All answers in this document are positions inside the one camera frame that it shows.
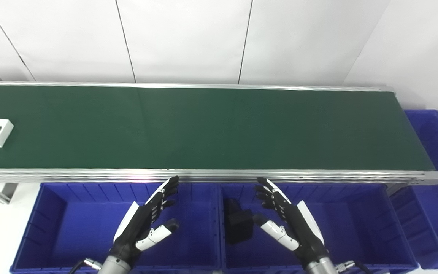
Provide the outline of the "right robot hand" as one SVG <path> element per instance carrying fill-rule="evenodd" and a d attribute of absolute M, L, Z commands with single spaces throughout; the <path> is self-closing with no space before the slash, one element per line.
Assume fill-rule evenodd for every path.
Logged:
<path fill-rule="evenodd" d="M 258 177 L 254 187 L 256 196 L 265 209 L 274 210 L 287 225 L 279 226 L 263 214 L 253 215 L 253 221 L 299 259 L 303 269 L 309 272 L 321 263 L 330 261 L 322 233 L 308 207 L 301 201 L 293 204 L 285 193 L 271 180 Z"/>

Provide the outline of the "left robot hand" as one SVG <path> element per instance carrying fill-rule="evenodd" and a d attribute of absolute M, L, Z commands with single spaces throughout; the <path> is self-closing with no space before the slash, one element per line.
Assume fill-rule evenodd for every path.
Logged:
<path fill-rule="evenodd" d="M 168 201 L 167 198 L 177 192 L 178 184 L 179 176 L 173 176 L 163 182 L 143 205 L 132 203 L 115 233 L 108 257 L 115 257 L 116 263 L 125 263 L 130 268 L 143 251 L 179 228 L 179 221 L 175 218 L 156 228 L 152 227 L 161 212 L 175 204 L 175 201 Z"/>

